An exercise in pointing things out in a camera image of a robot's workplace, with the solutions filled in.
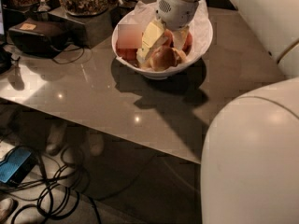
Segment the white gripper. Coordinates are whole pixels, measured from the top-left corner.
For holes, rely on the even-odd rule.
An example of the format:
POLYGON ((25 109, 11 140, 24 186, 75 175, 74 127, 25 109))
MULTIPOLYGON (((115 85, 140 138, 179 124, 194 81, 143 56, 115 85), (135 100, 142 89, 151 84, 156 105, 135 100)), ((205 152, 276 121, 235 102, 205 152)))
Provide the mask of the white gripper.
POLYGON ((156 16, 142 36, 142 46, 137 50, 136 58, 139 62, 146 61, 151 53, 167 41, 165 27, 174 31, 173 44, 176 49, 184 50, 189 33, 188 25, 199 6, 199 0, 157 0, 156 16))

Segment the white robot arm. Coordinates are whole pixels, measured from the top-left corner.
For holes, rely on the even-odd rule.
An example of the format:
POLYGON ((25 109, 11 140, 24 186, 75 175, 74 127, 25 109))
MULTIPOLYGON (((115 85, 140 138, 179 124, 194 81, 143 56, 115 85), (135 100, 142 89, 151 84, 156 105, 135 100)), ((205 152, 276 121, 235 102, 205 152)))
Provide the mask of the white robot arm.
POLYGON ((243 93, 211 122, 201 158, 198 217, 172 224, 299 224, 299 0, 229 0, 274 64, 219 60, 219 88, 238 78, 284 78, 243 93))

